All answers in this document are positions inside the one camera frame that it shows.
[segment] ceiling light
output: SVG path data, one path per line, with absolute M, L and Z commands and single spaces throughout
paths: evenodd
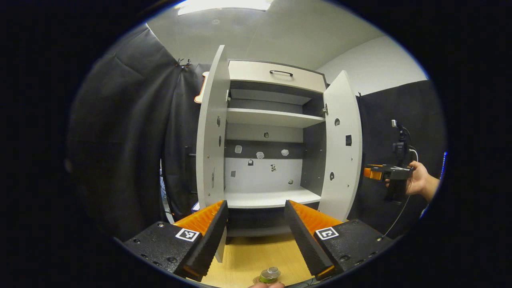
M 273 0 L 186 0 L 177 4 L 178 16 L 192 12 L 221 9 L 221 8 L 243 8 L 266 11 Z

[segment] cabinet door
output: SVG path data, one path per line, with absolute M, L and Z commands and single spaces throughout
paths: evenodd
M 361 118 L 346 71 L 324 92 L 327 104 L 324 187 L 318 210 L 345 221 L 352 207 L 362 158 Z
M 197 194 L 201 209 L 224 200 L 224 135 L 229 71 L 224 45 L 219 46 L 204 84 L 196 145 Z M 222 262 L 226 230 L 217 249 Z

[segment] white shelf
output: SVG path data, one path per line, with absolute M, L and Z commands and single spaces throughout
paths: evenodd
M 236 192 L 226 187 L 224 196 L 229 208 L 276 208 L 284 207 L 286 200 L 292 200 L 300 204 L 308 204 L 320 201 L 320 196 L 299 187 L 294 190 L 272 192 Z
M 228 108 L 226 119 L 229 123 L 236 124 L 257 124 L 292 128 L 306 128 L 325 121 L 323 117 L 242 108 Z

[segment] ceiling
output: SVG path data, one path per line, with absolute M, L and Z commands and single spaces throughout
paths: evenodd
M 338 55 L 384 36 L 370 23 L 324 1 L 274 0 L 267 11 L 214 9 L 178 16 L 169 8 L 147 21 L 174 58 L 210 64 L 219 45 L 228 58 L 316 70 Z

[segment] wooden table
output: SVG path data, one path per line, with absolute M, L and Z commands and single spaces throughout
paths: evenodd
M 224 259 L 214 258 L 201 283 L 226 288 L 247 288 L 263 269 L 276 266 L 279 281 L 292 285 L 313 276 L 291 234 L 268 237 L 234 237 L 224 248 Z

